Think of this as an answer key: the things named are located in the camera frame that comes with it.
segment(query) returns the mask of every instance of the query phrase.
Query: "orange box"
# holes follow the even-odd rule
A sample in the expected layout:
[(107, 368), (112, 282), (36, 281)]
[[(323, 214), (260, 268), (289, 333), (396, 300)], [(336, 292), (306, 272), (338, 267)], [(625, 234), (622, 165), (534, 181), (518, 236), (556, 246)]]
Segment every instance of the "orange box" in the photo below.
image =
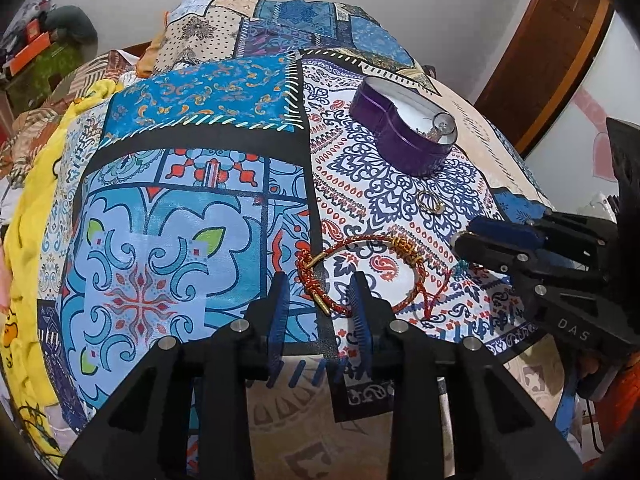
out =
[(37, 18), (27, 23), (27, 43), (35, 40), (40, 35), (40, 22)]
[(22, 70), (28, 62), (41, 53), (45, 48), (51, 45), (49, 33), (43, 32), (35, 40), (31, 41), (24, 49), (22, 49), (9, 62), (9, 70), (11, 75), (16, 75)]

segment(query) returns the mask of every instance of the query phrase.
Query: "patterned bedspread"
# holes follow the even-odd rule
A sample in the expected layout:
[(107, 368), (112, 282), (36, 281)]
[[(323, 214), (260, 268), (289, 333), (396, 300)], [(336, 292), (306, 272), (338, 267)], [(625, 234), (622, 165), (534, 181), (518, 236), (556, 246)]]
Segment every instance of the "patterned bedspread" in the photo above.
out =
[[(433, 293), (456, 264), (450, 236), (473, 217), (523, 222), (548, 201), (502, 134), (359, 7), (184, 0), (167, 15), (154, 74), (83, 114), (60, 163), (37, 309), (59, 401), (45, 412), (56, 419), (61, 453), (159, 337), (210, 335), (284, 271), (286, 355), (267, 383), (247, 390), (257, 478), (384, 478), (392, 384), (363, 374), (352, 320), (316, 309), (298, 282), (296, 252), (318, 253), (350, 235), (402, 235), (424, 254)], [(455, 117), (459, 142), (438, 173), (399, 173), (350, 118), (366, 75), (407, 86)], [(418, 208), (421, 190), (442, 199), (441, 215)], [(355, 270), (392, 304), (414, 282), (386, 247), (364, 244), (320, 267), (332, 298), (348, 302)], [(480, 338), (568, 430), (572, 368), (523, 320), (507, 277), (455, 274), (429, 319), (421, 301), (399, 317), (438, 338)], [(344, 373), (328, 378), (331, 362)], [(193, 474), (199, 402), (196, 384), (186, 458)]]

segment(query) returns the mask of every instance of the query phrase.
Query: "wooden door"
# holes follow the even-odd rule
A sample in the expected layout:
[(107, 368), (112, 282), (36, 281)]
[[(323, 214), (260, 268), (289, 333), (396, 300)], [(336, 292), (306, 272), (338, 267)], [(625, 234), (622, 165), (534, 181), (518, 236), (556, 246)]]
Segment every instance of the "wooden door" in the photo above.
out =
[(476, 101), (520, 153), (527, 153), (580, 85), (602, 43), (608, 0), (531, 0)]

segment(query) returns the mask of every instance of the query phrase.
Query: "purple tin box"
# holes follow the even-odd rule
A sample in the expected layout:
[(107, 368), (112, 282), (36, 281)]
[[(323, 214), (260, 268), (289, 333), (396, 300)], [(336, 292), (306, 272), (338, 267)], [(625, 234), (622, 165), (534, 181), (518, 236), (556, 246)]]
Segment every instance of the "purple tin box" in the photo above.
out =
[[(435, 103), (400, 84), (366, 77), (356, 91), (349, 115), (376, 139), (378, 153), (396, 170), (411, 176), (427, 176), (437, 170), (458, 138), (453, 117)], [(434, 118), (450, 121), (437, 140)]]

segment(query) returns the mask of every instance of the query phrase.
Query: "pillow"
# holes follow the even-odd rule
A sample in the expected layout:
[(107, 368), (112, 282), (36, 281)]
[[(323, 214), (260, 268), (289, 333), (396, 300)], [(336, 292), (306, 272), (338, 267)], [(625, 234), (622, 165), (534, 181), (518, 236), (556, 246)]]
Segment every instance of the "pillow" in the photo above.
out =
[(154, 71), (154, 65), (158, 58), (158, 52), (164, 40), (164, 30), (151, 40), (151, 44), (146, 48), (145, 53), (136, 63), (136, 75), (138, 77), (150, 77)]

